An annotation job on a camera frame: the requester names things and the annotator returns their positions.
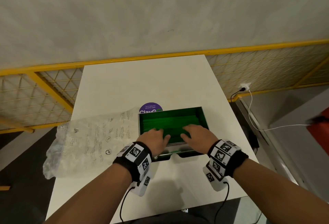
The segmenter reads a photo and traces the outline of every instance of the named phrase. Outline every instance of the floor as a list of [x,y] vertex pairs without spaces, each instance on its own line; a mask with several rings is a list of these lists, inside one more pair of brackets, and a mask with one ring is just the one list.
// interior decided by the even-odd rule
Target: floor
[[[257,151],[261,164],[273,169],[270,160],[257,139],[248,129],[243,117],[231,104],[251,146]],[[0,135],[0,185],[10,185],[9,191],[0,191],[0,223],[38,224],[45,220],[55,178],[46,180],[42,165],[46,151],[55,139],[56,128],[36,130],[33,134],[15,133]],[[189,209],[214,223],[216,211],[222,202]],[[257,221],[260,211],[249,197],[229,200],[219,212],[216,223],[248,224]],[[264,216],[260,224],[267,223]]]

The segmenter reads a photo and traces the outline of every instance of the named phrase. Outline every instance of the power outlet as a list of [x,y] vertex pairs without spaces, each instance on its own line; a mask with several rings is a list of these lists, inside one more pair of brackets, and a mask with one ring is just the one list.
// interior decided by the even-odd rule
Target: power outlet
[[241,83],[239,88],[241,89],[244,87],[244,88],[246,88],[246,91],[247,91],[250,89],[250,85],[251,85],[251,83]]

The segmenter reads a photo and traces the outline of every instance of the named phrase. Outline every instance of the plastic bag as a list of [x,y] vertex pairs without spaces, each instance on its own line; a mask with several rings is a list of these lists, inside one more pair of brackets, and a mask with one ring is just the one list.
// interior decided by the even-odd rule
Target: plastic bag
[[136,107],[58,126],[46,153],[44,176],[76,177],[104,171],[126,144],[138,138],[138,113]]

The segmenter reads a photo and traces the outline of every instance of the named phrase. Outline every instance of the purple sticker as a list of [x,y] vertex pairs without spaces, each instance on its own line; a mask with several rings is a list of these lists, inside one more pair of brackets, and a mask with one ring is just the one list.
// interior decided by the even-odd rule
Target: purple sticker
[[140,114],[156,112],[156,111],[162,111],[161,106],[156,103],[147,103],[139,109]]

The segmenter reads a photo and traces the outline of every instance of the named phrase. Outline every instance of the wristband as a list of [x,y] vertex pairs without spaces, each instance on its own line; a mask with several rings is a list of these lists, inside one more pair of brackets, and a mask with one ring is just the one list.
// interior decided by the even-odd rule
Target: wristband
[[131,174],[132,180],[142,181],[151,164],[151,150],[142,142],[133,142],[124,147],[113,161],[120,164]]
[[233,172],[236,168],[249,157],[241,151],[241,148],[228,140],[218,140],[209,151],[210,166],[219,177],[230,176],[233,178]]

